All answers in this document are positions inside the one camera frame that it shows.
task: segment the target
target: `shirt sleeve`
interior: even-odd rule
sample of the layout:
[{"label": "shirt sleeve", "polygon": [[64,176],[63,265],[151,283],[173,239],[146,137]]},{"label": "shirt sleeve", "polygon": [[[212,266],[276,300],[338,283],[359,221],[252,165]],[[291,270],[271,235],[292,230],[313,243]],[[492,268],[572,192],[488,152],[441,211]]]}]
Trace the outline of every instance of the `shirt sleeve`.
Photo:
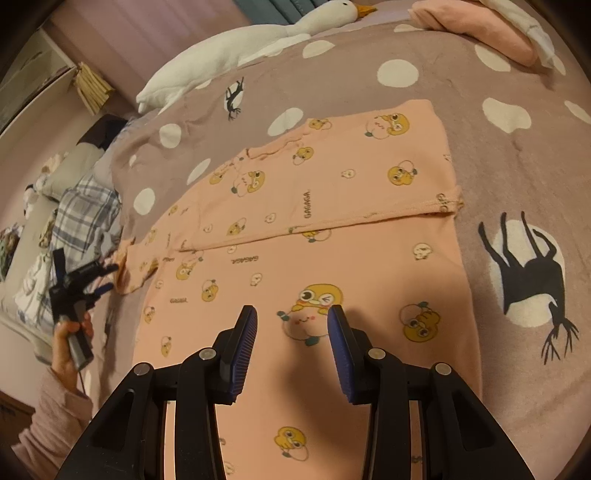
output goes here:
[{"label": "shirt sleeve", "polygon": [[91,418],[91,400],[68,391],[47,368],[33,422],[12,450],[35,480],[53,480]]}]

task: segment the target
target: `plaid shirt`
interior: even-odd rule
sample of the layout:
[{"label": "plaid shirt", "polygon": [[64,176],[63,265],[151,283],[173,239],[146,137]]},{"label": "plaid shirt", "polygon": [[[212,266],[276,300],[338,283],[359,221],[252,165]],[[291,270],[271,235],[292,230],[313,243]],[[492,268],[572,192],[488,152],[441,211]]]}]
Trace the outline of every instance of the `plaid shirt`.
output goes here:
[{"label": "plaid shirt", "polygon": [[[111,228],[120,208],[117,194],[99,185],[92,170],[75,187],[64,192],[57,209],[49,250],[64,249],[66,271],[99,258],[103,236]],[[56,282],[56,269],[52,265],[49,286]],[[43,332],[53,332],[48,292],[41,301],[37,324]]]}]

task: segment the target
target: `teal fabric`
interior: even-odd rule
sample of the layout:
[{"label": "teal fabric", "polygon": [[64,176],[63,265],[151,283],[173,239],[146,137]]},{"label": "teal fabric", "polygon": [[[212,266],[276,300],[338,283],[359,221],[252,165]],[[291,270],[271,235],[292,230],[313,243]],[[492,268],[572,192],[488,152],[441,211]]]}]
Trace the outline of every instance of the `teal fabric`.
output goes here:
[{"label": "teal fabric", "polygon": [[253,24],[289,25],[326,0],[234,0]]}]

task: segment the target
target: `wall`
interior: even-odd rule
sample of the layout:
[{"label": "wall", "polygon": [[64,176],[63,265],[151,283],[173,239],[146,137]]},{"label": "wall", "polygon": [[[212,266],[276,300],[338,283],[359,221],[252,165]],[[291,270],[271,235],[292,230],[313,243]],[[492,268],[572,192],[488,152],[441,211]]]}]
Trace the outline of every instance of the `wall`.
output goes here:
[{"label": "wall", "polygon": [[[71,149],[94,121],[76,91],[70,89],[40,115],[5,158],[0,158],[0,228],[24,222],[25,187],[34,182],[49,157]],[[0,390],[36,407],[45,368],[24,338],[0,325]]]}]

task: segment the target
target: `black deer print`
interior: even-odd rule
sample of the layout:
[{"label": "black deer print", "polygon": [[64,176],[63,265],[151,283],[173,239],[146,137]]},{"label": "black deer print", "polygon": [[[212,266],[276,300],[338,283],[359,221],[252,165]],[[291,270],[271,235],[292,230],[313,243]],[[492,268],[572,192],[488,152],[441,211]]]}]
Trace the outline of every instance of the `black deer print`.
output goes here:
[{"label": "black deer print", "polygon": [[542,358],[544,365],[548,361],[548,356],[554,360],[554,356],[560,360],[560,355],[554,347],[554,340],[558,339],[560,326],[566,331],[566,345],[564,346],[564,356],[567,351],[573,351],[573,335],[579,339],[579,329],[564,315],[564,278],[562,268],[554,256],[556,255],[556,246],[542,233],[537,230],[534,235],[541,238],[548,245],[548,253],[542,255],[538,244],[531,233],[530,227],[525,221],[525,213],[521,212],[521,222],[525,229],[525,234],[534,249],[535,258],[529,260],[525,265],[521,265],[515,256],[509,251],[507,243],[507,213],[501,215],[501,233],[503,236],[503,258],[492,248],[491,243],[486,237],[484,223],[478,226],[478,233],[482,238],[484,248],[499,265],[501,269],[501,281],[503,283],[503,313],[507,313],[512,303],[523,301],[534,295],[548,294],[554,301],[549,302],[548,308],[552,315],[552,329],[542,347]]},{"label": "black deer print", "polygon": [[[236,89],[232,91],[231,88],[234,85],[236,85]],[[232,84],[232,86],[226,89],[225,96],[226,110],[228,110],[228,120],[234,120],[241,112],[238,106],[234,107],[234,100],[236,100],[236,97],[238,97],[238,95],[244,91],[244,77],[242,77],[242,80],[237,80]]]}]

